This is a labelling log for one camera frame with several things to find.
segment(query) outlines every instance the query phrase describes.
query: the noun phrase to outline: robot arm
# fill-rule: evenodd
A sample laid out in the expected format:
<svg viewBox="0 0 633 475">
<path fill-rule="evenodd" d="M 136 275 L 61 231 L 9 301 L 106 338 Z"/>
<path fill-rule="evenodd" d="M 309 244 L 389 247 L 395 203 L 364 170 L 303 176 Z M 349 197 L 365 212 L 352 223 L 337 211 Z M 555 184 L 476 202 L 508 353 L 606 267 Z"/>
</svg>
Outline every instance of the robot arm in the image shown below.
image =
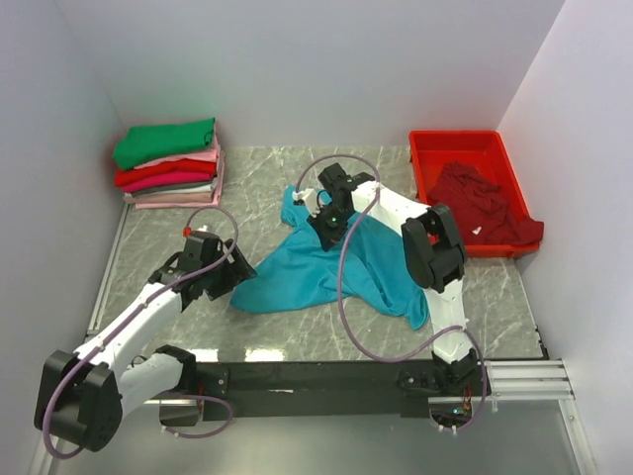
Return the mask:
<svg viewBox="0 0 633 475">
<path fill-rule="evenodd" d="M 88 450 L 103 448 L 121 420 L 157 394 L 172 390 L 196 394 L 196 357 L 184 349 L 161 346 L 145 363 L 128 366 L 161 327 L 176 320 L 203 293 L 214 300 L 255 276 L 236 246 L 230 259 L 214 270 L 183 281 L 145 304 L 164 285 L 217 261 L 225 253 L 224 247 L 230 245 L 231 240 L 222 242 L 211 233 L 193 231 L 187 236 L 183 251 L 173 254 L 155 270 L 135 301 L 102 332 L 72 354 L 63 351 L 52 354 L 42 374 L 36 427 L 42 429 L 46 406 L 61 379 L 80 362 L 85 362 L 85 366 L 57 400 L 50 432 Z M 109 339 L 138 305 L 144 305 L 143 310 Z M 100 352 L 90 361 L 84 361 L 96 347 Z"/>
<path fill-rule="evenodd" d="M 338 163 L 327 167 L 318 180 L 331 197 L 329 204 L 324 205 L 316 190 L 310 188 L 295 193 L 293 198 L 308 208 L 308 221 L 321 247 L 328 250 L 344 237 L 347 220 L 365 210 L 380 187 L 380 200 L 368 216 L 402 236 L 407 270 L 424 289 L 433 332 L 455 325 L 465 328 L 462 287 L 466 248 L 448 207 L 414 202 L 377 183 L 367 173 L 346 174 Z M 462 332 L 445 334 L 433 344 L 434 357 L 448 365 L 471 366 L 472 349 Z"/>
</svg>

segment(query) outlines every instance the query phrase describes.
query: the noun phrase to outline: stack of folded clothes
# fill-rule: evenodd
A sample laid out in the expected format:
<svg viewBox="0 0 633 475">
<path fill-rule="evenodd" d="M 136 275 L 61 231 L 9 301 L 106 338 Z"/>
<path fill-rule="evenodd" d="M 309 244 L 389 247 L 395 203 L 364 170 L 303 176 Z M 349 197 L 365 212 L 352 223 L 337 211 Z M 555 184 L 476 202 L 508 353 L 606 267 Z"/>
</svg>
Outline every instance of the stack of folded clothes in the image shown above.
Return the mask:
<svg viewBox="0 0 633 475">
<path fill-rule="evenodd" d="M 113 154 L 115 185 L 126 203 L 142 208 L 183 208 L 218 204 L 224 154 L 216 121 L 132 127 Z"/>
</svg>

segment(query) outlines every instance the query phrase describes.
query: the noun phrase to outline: dark red cloth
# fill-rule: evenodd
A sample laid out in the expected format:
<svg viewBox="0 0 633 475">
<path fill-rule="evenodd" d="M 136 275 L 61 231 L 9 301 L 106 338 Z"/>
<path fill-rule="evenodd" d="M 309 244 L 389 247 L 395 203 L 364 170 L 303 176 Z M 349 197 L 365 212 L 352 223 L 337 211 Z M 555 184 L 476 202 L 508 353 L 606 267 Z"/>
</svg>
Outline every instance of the dark red cloth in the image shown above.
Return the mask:
<svg viewBox="0 0 633 475">
<path fill-rule="evenodd" d="M 446 164 L 428 197 L 451 209 L 466 244 L 528 245 L 543 238 L 543 223 L 531 218 L 518 222 L 501 187 L 473 166 Z"/>
<path fill-rule="evenodd" d="M 122 187 L 130 185 L 136 181 L 142 180 L 149 176 L 162 175 L 170 171 L 197 171 L 214 176 L 216 174 L 216 164 L 209 161 L 200 160 L 176 160 L 164 161 L 153 166 L 144 166 L 143 168 L 133 168 L 132 170 L 123 171 L 118 168 L 115 174 L 115 186 Z"/>
</svg>

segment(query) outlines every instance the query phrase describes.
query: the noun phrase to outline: marble tabletop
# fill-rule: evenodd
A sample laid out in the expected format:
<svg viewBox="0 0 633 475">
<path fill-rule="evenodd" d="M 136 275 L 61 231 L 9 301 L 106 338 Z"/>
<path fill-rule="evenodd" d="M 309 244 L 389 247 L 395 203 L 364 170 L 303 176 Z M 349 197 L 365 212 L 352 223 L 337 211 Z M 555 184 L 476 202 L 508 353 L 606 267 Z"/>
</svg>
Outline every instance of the marble tabletop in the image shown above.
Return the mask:
<svg viewBox="0 0 633 475">
<path fill-rule="evenodd" d="M 255 267 L 288 235 L 281 223 L 281 198 L 289 184 L 315 158 L 333 152 L 360 154 L 377 164 L 382 182 L 415 197 L 408 147 L 242 147 L 226 151 L 222 204 L 239 224 L 238 245 Z M 364 165 L 339 160 L 349 173 Z M 318 186 L 317 171 L 307 186 Z M 92 330 L 104 328 L 136 297 L 149 274 L 182 248 L 182 228 L 191 210 L 127 210 L 114 261 L 105 276 Z M 231 226 L 218 212 L 200 213 L 193 222 L 231 237 Z M 198 299 L 147 345 L 145 354 L 169 343 L 195 352 L 206 361 L 327 361 L 363 359 L 339 320 L 336 304 L 295 312 L 252 315 L 228 304 Z M 466 265 L 464 307 L 469 329 L 486 358 L 541 358 L 539 334 L 513 260 L 471 259 Z M 345 300 L 345 311 L 359 339 L 386 356 L 404 354 L 430 336 L 430 325 L 414 332 L 404 318 L 377 313 L 357 298 Z M 430 357 L 430 352 L 419 358 Z"/>
</svg>

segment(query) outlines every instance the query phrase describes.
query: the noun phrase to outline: red plastic bin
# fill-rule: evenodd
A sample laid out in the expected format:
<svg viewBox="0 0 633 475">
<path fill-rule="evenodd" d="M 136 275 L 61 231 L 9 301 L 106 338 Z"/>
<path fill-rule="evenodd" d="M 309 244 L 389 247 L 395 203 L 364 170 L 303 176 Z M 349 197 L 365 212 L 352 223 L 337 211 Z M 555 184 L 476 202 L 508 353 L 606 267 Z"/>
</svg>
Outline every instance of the red plastic bin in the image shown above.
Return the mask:
<svg viewBox="0 0 633 475">
<path fill-rule="evenodd" d="M 412 131 L 408 140 L 417 197 L 422 203 L 435 204 L 429 201 L 428 192 L 435 186 L 444 165 L 459 161 L 475 166 L 487 180 L 501 186 L 510 211 L 518 221 L 529 216 L 503 141 L 497 132 Z M 466 251 L 469 257 L 516 258 L 534 252 L 538 247 L 538 242 L 531 245 L 467 245 Z"/>
</svg>

